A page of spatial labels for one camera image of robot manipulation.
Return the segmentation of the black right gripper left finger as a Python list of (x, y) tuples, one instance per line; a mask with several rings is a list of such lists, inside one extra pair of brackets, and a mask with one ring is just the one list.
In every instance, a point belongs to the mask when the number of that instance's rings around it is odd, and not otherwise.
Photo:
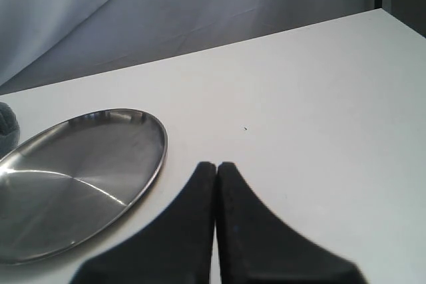
[(72, 283), (209, 283), (215, 196), (216, 167), (201, 162), (159, 216), (84, 262)]

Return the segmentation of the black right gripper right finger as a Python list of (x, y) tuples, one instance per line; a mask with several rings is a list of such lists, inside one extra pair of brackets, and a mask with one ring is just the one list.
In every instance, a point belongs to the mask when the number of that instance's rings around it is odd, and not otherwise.
[(223, 283), (365, 283), (357, 266), (271, 212), (238, 171), (217, 173), (216, 238)]

